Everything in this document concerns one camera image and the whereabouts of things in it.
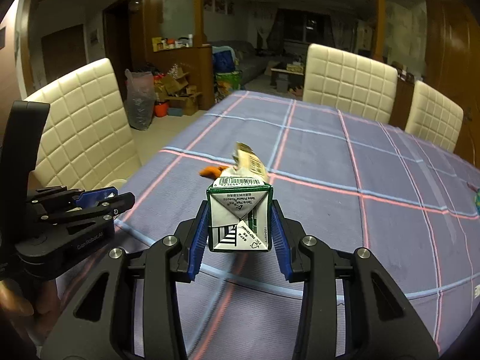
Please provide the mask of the person's left hand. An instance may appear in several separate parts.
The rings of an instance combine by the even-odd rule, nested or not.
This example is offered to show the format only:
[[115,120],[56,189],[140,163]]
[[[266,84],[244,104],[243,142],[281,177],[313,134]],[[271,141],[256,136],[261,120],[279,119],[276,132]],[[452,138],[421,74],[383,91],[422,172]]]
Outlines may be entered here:
[[41,283],[38,298],[30,302],[13,280],[1,281],[1,310],[28,344],[40,344],[55,326],[61,310],[57,283]]

